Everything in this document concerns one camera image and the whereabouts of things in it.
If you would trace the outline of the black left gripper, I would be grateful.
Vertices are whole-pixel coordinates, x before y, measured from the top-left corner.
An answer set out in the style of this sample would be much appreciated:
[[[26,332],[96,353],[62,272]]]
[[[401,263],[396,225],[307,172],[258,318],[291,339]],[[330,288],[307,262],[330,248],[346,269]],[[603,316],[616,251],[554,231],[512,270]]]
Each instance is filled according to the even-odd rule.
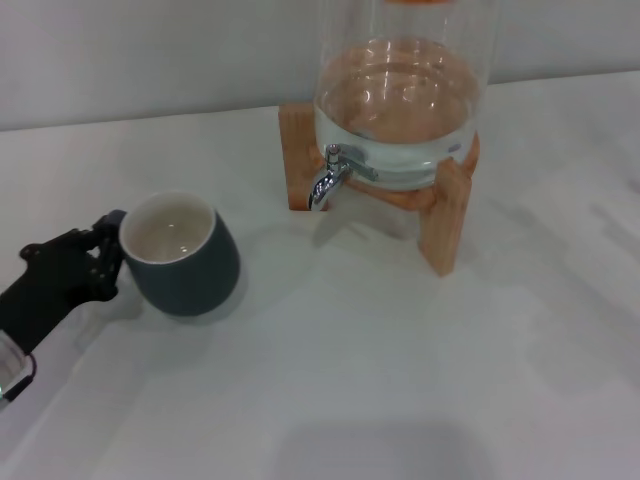
[[[111,211],[90,229],[72,229],[20,250],[27,268],[1,294],[1,331],[22,352],[32,353],[77,307],[117,295],[120,225],[121,212]],[[97,257],[90,254],[94,250]]]

